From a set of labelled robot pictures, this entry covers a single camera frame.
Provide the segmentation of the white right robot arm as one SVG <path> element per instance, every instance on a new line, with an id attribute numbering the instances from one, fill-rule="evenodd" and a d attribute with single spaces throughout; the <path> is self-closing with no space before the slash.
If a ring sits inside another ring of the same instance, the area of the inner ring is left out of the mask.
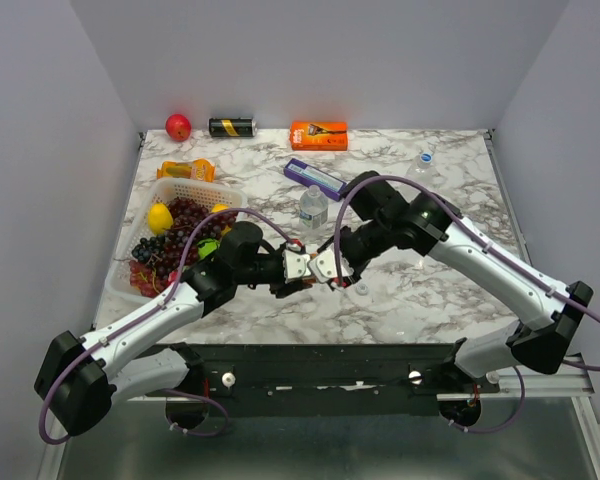
<path id="1" fill-rule="evenodd" d="M 413 250 L 460 272 L 509 308 L 516 319 L 480 337 L 459 340 L 440 367 L 440 379 L 460 392 L 487 373 L 525 366 L 556 373 L 592 297 L 582 281 L 545 275 L 492 241 L 451 203 L 429 191 L 407 201 L 391 177 L 360 174 L 344 189 L 344 208 L 363 226 L 336 227 L 334 247 L 360 277 L 369 262 L 392 249 Z"/>

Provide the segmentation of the orange juice bottle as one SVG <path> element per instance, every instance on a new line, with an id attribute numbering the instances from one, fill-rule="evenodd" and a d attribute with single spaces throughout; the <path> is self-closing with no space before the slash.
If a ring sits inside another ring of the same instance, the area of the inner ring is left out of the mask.
<path id="1" fill-rule="evenodd" d="M 318 282 L 318 280 L 314 275 L 308 275 L 302 278 L 302 282 L 305 288 L 311 288 Z"/>

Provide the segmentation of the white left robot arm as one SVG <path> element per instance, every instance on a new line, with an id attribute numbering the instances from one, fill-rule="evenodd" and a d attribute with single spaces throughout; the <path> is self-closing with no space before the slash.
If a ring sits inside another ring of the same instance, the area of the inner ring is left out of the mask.
<path id="1" fill-rule="evenodd" d="M 284 297 L 309 277 L 311 256 L 297 240 L 275 250 L 266 248 L 261 229 L 240 221 L 219 247 L 177 274 L 167 289 L 106 328 L 76 337 L 65 331 L 49 344 L 34 382 L 43 401 L 39 433 L 53 414 L 68 436 L 97 425 L 121 393 L 118 379 L 139 354 L 171 332 L 197 321 L 234 298 L 240 285 L 268 285 Z"/>

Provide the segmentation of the large clear plastic bottle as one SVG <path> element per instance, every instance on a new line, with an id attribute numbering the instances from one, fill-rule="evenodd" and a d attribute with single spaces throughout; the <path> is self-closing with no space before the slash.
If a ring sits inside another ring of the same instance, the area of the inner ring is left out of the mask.
<path id="1" fill-rule="evenodd" d="M 435 174 L 435 169 L 433 167 L 433 156 L 430 165 L 423 165 L 420 163 L 420 155 L 411 161 L 411 164 L 407 169 L 406 177 L 419 184 L 425 185 L 432 182 Z"/>

